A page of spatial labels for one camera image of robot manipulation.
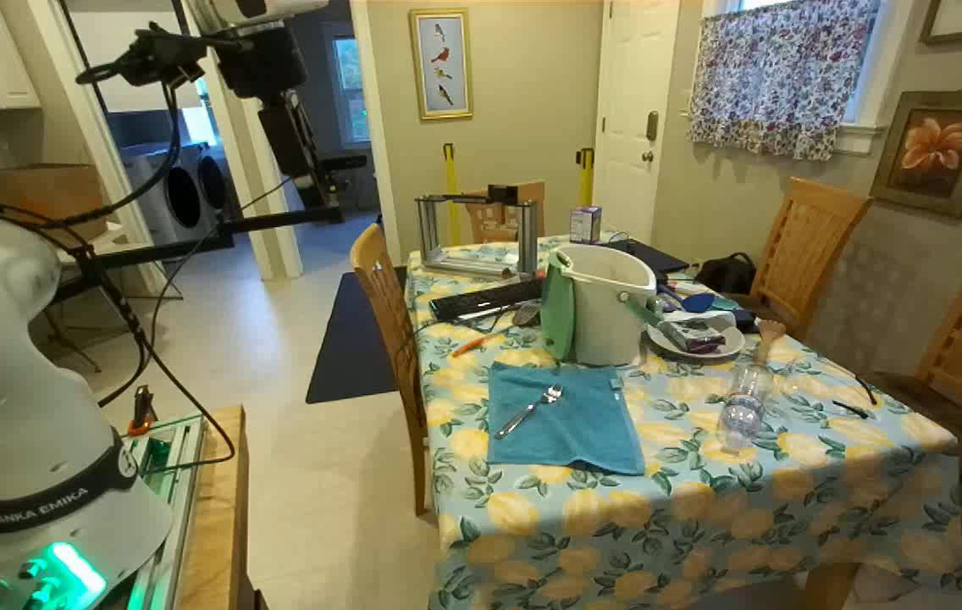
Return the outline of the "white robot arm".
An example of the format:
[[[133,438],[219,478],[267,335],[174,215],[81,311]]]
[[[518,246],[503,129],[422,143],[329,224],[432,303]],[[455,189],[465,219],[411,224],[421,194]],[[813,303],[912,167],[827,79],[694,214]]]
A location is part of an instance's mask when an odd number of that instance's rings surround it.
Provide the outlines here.
[[[174,527],[88,380],[31,338],[57,278],[54,246],[0,219],[0,610],[93,610]]]

